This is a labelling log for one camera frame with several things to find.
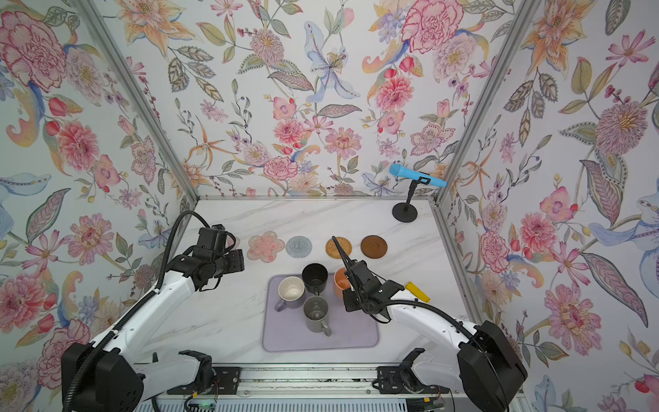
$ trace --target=wall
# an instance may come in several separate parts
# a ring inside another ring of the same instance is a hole
[[[404,195],[393,162],[441,177],[515,10],[514,0],[97,6],[144,64],[145,94],[202,196]]]
[[[659,410],[652,0],[546,0],[442,204],[538,412]]]
[[[0,1],[0,410],[61,410],[60,356],[147,290],[190,202],[68,1]]]

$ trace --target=microphone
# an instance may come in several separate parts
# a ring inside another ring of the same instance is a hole
[[[429,176],[425,173],[417,172],[414,170],[407,169],[406,167],[401,166],[398,163],[394,163],[389,168],[389,173],[398,177],[407,177],[412,180],[417,180],[419,177],[425,177],[430,180],[430,184],[437,187],[446,187],[446,182],[437,179],[436,177]]]

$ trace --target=mug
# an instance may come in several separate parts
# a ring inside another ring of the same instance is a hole
[[[302,280],[306,286],[306,290],[314,295],[319,295],[328,281],[328,270],[320,263],[311,263],[306,265],[302,270]]]
[[[306,327],[315,333],[323,332],[325,336],[331,335],[330,324],[328,322],[328,312],[330,306],[325,298],[321,296],[311,296],[304,302],[304,316],[306,317]]]
[[[345,268],[341,268],[334,274],[334,294],[343,300],[343,291],[350,289],[350,281],[345,275]]]
[[[279,293],[279,302],[275,305],[275,310],[281,312],[286,308],[299,308],[304,303],[304,282],[297,276],[289,276],[279,282],[277,287]]]

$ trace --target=black mug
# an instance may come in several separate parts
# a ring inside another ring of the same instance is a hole
[[[320,263],[308,264],[302,271],[302,281],[306,290],[314,295],[319,295],[327,285],[328,270]]]

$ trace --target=marble table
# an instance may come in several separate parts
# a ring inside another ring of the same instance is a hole
[[[400,200],[202,200],[196,211],[210,224],[222,223],[240,239],[246,256],[247,241],[274,231],[288,241],[308,237],[312,252],[292,258],[285,250],[275,261],[264,263],[245,257],[245,271],[225,275],[216,290],[196,293],[181,304],[154,334],[144,349],[145,361],[157,351],[162,358],[191,349],[212,356],[214,363],[392,363],[400,362],[415,347],[431,343],[406,326],[379,324],[380,342],[371,348],[268,353],[262,332],[268,280],[279,274],[299,274],[312,262],[332,274],[342,267],[325,252],[332,235],[353,244],[351,258],[365,259],[368,267],[402,285],[414,282],[436,305],[466,320],[467,310],[427,200],[414,200],[418,218],[401,223],[391,215]],[[190,221],[176,253],[196,243],[201,224]],[[388,244],[387,254],[369,259],[360,242],[379,235]]]

